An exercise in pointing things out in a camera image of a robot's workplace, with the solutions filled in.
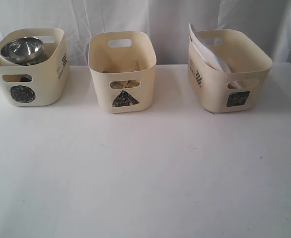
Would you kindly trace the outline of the cream bin with square mark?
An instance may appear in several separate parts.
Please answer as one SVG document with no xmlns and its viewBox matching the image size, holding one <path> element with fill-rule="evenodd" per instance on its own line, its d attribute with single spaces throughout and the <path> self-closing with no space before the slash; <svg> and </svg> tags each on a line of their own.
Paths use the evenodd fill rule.
<svg viewBox="0 0 291 238">
<path fill-rule="evenodd" d="M 252 108 L 273 66 L 271 58 L 240 31 L 214 29 L 197 32 L 231 69 L 227 76 L 217 76 L 195 51 L 189 37 L 188 79 L 202 107 L 213 113 Z"/>
</svg>

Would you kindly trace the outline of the white square plate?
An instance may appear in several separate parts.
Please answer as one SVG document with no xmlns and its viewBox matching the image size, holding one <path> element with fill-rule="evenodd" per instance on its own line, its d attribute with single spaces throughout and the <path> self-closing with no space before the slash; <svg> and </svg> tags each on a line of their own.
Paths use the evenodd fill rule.
<svg viewBox="0 0 291 238">
<path fill-rule="evenodd" d="M 193 47 L 204 63 L 208 65 L 217 76 L 227 76 L 230 74 L 231 69 L 228 64 L 203 41 L 191 22 L 188 24 L 188 27 Z"/>
</svg>

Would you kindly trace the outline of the cream bin with circle mark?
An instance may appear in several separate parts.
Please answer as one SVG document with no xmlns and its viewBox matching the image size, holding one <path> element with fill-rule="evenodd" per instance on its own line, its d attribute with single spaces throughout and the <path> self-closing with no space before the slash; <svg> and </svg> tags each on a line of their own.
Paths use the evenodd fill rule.
<svg viewBox="0 0 291 238">
<path fill-rule="evenodd" d="M 0 55 L 0 89 L 14 106 L 45 106 L 57 101 L 70 72 L 64 31 L 59 28 L 24 28 L 9 33 L 0 41 L 0 50 L 7 43 L 22 37 L 52 36 L 53 43 L 44 43 L 47 60 L 22 66 L 6 61 Z"/>
</svg>

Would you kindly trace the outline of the steel bowl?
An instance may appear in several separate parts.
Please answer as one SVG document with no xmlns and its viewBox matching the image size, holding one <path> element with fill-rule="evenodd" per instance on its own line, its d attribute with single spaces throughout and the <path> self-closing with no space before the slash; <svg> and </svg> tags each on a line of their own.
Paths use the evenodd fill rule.
<svg viewBox="0 0 291 238">
<path fill-rule="evenodd" d="M 44 52 L 43 41 L 38 37 L 22 37 L 7 43 L 0 49 L 0 55 L 13 63 L 31 61 Z"/>
</svg>

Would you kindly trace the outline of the white ceramic bowl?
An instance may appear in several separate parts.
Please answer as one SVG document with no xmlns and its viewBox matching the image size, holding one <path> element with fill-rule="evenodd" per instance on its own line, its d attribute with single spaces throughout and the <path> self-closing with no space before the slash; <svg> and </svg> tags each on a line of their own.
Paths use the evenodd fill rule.
<svg viewBox="0 0 291 238">
<path fill-rule="evenodd" d="M 0 63 L 1 66 L 19 66 L 11 61 L 9 52 L 7 50 L 0 50 Z"/>
</svg>

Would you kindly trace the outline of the wooden chopstick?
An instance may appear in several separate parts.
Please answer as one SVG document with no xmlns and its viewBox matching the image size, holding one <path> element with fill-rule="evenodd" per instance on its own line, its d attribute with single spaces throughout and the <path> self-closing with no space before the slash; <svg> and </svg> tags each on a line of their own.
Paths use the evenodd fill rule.
<svg viewBox="0 0 291 238">
<path fill-rule="evenodd" d="M 128 84 L 127 85 L 127 88 L 133 88 L 133 87 L 138 87 L 139 86 L 139 83 L 136 82 L 135 80 L 131 80 L 132 83 L 134 83 L 134 85 L 132 84 Z M 113 81 L 110 83 L 110 87 L 113 88 L 113 89 L 124 89 L 124 84 L 125 84 L 126 81 Z"/>
<path fill-rule="evenodd" d="M 135 63 L 133 64 L 132 70 L 131 70 L 131 72 L 135 72 L 135 71 L 140 71 L 140 65 L 139 65 L 139 62 L 138 61 L 135 61 Z M 131 80 L 127 80 L 125 82 L 125 84 L 124 84 L 124 88 L 127 88 L 127 85 L 129 83 L 132 84 L 132 85 L 134 85 L 134 83 L 132 83 Z"/>
</svg>

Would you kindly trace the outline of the cream bin with triangle mark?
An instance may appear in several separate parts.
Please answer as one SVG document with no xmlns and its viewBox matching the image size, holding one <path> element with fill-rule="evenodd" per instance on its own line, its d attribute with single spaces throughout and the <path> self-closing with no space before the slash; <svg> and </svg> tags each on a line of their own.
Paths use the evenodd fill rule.
<svg viewBox="0 0 291 238">
<path fill-rule="evenodd" d="M 141 31 L 105 32 L 90 39 L 88 65 L 101 109 L 108 113 L 150 107 L 156 54 Z"/>
</svg>

